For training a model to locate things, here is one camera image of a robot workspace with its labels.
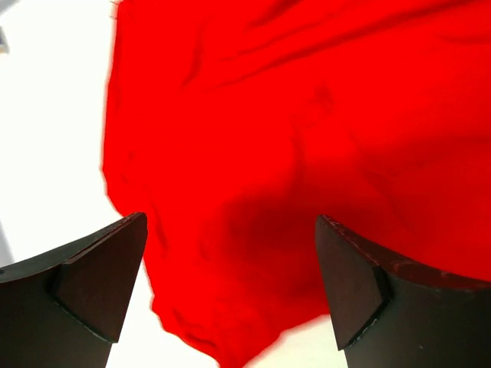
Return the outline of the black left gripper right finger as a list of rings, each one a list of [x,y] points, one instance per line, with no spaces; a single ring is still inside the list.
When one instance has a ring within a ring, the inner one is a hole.
[[[350,367],[490,365],[490,284],[391,251],[322,215],[315,246]]]

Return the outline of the red t-shirt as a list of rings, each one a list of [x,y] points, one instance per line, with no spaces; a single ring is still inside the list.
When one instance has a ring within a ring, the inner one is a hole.
[[[120,1],[102,170],[222,367],[328,312],[319,215],[489,280],[490,3]]]

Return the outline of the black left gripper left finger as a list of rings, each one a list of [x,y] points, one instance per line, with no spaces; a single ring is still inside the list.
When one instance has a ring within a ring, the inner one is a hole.
[[[98,368],[117,343],[147,240],[147,217],[1,268],[1,365]]]

